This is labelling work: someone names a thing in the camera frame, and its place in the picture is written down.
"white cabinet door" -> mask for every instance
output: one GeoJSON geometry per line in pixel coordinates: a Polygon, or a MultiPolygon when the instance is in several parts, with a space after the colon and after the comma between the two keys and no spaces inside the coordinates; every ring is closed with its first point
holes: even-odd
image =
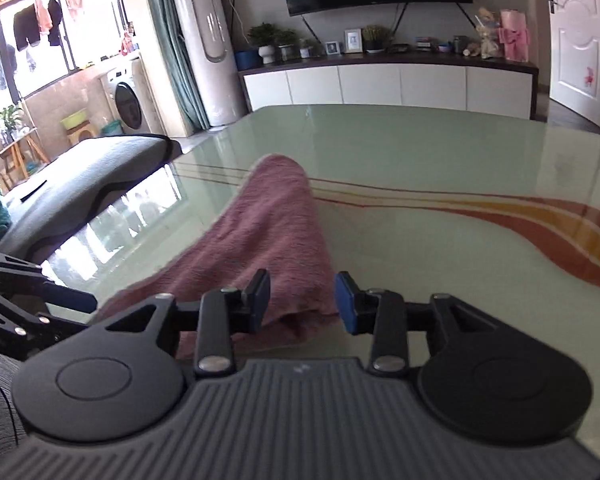
{"type": "Polygon", "coordinates": [[[405,64],[400,79],[403,105],[466,110],[463,66],[405,64]]]}
{"type": "Polygon", "coordinates": [[[401,105],[400,65],[341,65],[342,101],[349,105],[401,105]]]}
{"type": "Polygon", "coordinates": [[[289,92],[289,83],[286,81],[284,70],[246,75],[244,84],[253,111],[264,106],[291,104],[291,92],[289,92]]]}
{"type": "Polygon", "coordinates": [[[528,119],[533,76],[511,70],[466,69],[466,109],[470,112],[528,119]]]}
{"type": "Polygon", "coordinates": [[[342,92],[337,66],[287,70],[286,78],[295,105],[341,105],[342,92]]]}

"curtain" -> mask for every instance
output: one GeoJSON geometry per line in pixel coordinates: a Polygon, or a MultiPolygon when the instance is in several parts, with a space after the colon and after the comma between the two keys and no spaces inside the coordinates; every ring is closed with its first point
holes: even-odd
{"type": "Polygon", "coordinates": [[[178,106],[195,130],[208,130],[211,125],[193,77],[175,2],[149,0],[149,8],[178,106]]]}

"white picture frame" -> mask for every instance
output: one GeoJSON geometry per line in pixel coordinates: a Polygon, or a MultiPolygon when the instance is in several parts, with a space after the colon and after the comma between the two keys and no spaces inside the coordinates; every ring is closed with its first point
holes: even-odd
{"type": "Polygon", "coordinates": [[[362,52],[362,29],[348,28],[347,30],[345,30],[344,45],[344,52],[346,54],[362,52]]]}
{"type": "Polygon", "coordinates": [[[324,51],[327,53],[327,56],[336,56],[337,54],[342,54],[340,49],[339,41],[327,41],[324,44],[324,51]]]}

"red and yellow wavy stripe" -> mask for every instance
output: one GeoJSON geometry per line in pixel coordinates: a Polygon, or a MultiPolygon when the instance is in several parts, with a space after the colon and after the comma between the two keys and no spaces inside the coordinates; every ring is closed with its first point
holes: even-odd
{"type": "MultiPolygon", "coordinates": [[[[187,178],[239,186],[248,170],[177,162],[187,178]]],[[[525,237],[572,276],[600,286],[600,210],[567,200],[496,194],[425,192],[311,179],[321,201],[359,208],[440,211],[481,219],[525,237]]]]}

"doorway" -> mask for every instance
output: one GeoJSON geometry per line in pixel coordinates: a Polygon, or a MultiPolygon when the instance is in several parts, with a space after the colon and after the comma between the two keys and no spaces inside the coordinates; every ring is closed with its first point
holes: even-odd
{"type": "Polygon", "coordinates": [[[549,0],[553,101],[600,127],[600,0],[549,0]]]}

